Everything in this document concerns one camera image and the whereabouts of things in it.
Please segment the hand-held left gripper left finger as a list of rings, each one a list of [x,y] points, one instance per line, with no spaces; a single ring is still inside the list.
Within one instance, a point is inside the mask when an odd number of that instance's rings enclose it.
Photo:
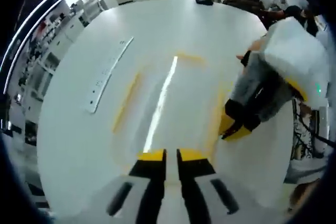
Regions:
[[[166,150],[140,154],[130,171],[97,196],[97,223],[157,223],[166,179]]]

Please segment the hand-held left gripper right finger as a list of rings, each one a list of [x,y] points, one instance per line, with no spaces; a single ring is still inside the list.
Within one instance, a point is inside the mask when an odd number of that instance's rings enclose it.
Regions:
[[[224,215],[240,210],[232,192],[200,151],[180,148],[176,158],[190,223],[218,223]]]

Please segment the person's right hand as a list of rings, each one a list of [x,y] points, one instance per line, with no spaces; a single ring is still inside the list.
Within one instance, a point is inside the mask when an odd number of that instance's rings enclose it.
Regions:
[[[266,36],[267,36],[267,34],[264,34],[259,39],[253,41],[250,44],[250,46],[247,48],[246,52],[243,53],[242,55],[236,55],[236,58],[238,60],[242,60],[246,53],[253,52],[253,51],[258,51],[262,47],[262,45],[263,45],[263,43],[264,43],[264,41],[266,39]]]

